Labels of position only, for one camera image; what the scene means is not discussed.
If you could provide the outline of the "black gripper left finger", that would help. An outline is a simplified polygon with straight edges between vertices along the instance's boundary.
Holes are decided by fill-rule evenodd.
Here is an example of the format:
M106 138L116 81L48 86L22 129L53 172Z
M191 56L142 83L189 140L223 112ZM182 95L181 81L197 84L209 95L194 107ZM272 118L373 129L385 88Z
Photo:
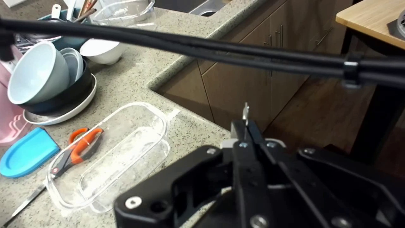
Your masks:
M114 200L116 228L177 228L220 194L223 153L203 146Z

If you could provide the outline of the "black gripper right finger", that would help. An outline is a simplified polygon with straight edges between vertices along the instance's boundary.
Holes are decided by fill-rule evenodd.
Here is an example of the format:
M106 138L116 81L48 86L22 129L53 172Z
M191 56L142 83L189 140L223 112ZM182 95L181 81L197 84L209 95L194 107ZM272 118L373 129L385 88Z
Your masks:
M243 226L405 228L404 184L327 150L295 156L257 124L232 124L233 190Z

